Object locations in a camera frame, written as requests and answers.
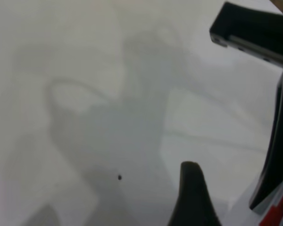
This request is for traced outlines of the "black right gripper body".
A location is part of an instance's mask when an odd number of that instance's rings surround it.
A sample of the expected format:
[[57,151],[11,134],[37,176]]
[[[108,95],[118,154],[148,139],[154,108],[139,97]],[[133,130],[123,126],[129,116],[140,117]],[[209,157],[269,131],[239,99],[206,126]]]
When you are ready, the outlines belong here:
[[215,44],[283,67],[283,15],[225,2],[209,33]]

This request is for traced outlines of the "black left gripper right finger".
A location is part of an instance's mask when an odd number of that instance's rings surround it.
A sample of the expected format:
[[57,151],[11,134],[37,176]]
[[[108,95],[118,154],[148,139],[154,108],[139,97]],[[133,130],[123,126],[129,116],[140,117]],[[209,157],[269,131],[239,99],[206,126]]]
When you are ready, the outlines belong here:
[[250,198],[249,208],[254,210],[283,181],[283,74],[275,98],[274,122],[264,167]]

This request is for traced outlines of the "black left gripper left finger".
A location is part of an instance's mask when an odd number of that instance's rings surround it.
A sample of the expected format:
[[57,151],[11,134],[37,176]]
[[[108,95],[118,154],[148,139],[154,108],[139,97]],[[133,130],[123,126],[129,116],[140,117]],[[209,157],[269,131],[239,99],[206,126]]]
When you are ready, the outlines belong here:
[[196,162],[181,163],[179,195],[168,225],[221,225],[211,201],[203,171]]

